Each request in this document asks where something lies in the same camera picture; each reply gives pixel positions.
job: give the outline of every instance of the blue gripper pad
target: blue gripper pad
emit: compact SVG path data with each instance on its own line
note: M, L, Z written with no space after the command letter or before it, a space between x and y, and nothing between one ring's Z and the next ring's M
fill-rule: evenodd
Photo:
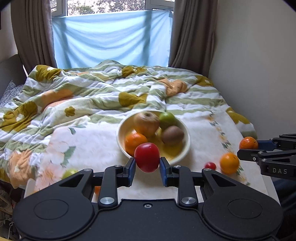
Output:
M276 144L272 141L257 141L259 150L273 151L276 149Z
M161 158L159 161L159 172L160 172L161 179L163 181L163 185L165 187L167 187L166 169L165 169L165 165L164 165L163 161L161 160Z
M135 161L135 159L133 159L133 161L131 163L131 167L129 169L129 173L128 173L129 186L131 186L133 183L133 177L135 176L135 172L136 172L136 161Z

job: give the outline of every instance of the tree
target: tree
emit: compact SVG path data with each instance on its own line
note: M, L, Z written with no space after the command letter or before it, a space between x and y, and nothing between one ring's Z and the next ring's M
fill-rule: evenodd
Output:
M57 10L57 0L50 0L49 4L50 4L51 12L54 12Z
M68 15L82 15L95 13L93 7L93 5L85 5L85 2L82 5L79 1L77 1L76 3L68 4Z
M105 8L100 8L100 12L145 10L145 0L99 0L96 5L99 8L107 5Z
M145 0L96 0L91 5L86 5L85 1L81 4L78 0L75 3L68 3L68 15L133 10L145 10Z

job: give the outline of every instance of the headboard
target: headboard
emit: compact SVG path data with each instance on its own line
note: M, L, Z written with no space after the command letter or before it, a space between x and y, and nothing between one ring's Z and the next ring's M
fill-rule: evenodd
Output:
M0 98L6 87L12 80L16 86L23 85L26 81L26 73L18 54L13 55L0 63Z

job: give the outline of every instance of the wall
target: wall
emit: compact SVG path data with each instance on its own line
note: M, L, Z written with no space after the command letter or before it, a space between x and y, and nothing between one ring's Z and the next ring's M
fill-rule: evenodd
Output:
M1 30L0 30L0 62L17 54L17 47L13 37L10 4L1 12Z
M282 0L219 0L209 77L260 139L296 133L296 12Z

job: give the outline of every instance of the brown curtain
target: brown curtain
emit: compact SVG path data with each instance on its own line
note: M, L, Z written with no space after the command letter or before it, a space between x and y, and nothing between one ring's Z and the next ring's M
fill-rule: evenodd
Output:
M218 0L175 0L169 66L208 76Z
M57 66L49 0L13 0L11 22L17 51L28 73L38 64Z

